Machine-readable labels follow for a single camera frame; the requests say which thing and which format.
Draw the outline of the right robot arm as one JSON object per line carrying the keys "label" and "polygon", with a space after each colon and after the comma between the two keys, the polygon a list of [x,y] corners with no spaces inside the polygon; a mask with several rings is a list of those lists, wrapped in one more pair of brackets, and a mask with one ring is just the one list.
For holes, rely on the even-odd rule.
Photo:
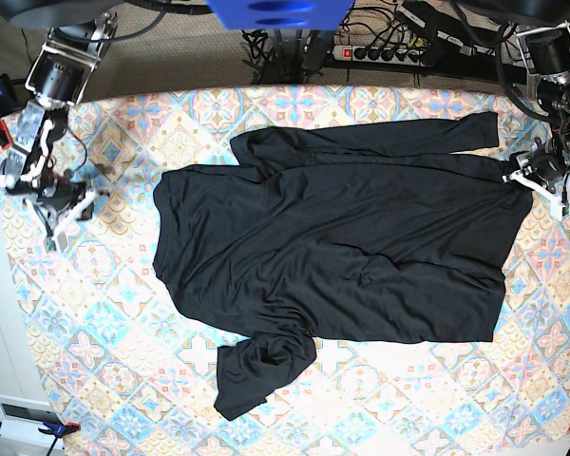
{"label": "right robot arm", "polygon": [[72,171],[58,175],[52,148],[67,133],[67,114],[84,95],[117,30],[113,1],[0,1],[0,16],[21,29],[46,29],[47,39],[25,81],[31,98],[19,116],[0,168],[0,188],[26,200],[53,226],[88,220],[96,195]]}

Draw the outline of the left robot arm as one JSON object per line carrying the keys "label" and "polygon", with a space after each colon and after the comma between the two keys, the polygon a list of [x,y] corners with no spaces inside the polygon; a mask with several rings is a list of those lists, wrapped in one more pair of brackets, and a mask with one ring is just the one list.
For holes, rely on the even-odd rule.
{"label": "left robot arm", "polygon": [[[552,137],[510,159],[514,170],[550,189],[570,174],[570,1],[451,1],[471,39],[494,51],[498,83],[527,117],[550,126]],[[527,76],[536,78],[539,112],[529,108],[504,75],[507,33],[516,36]]]}

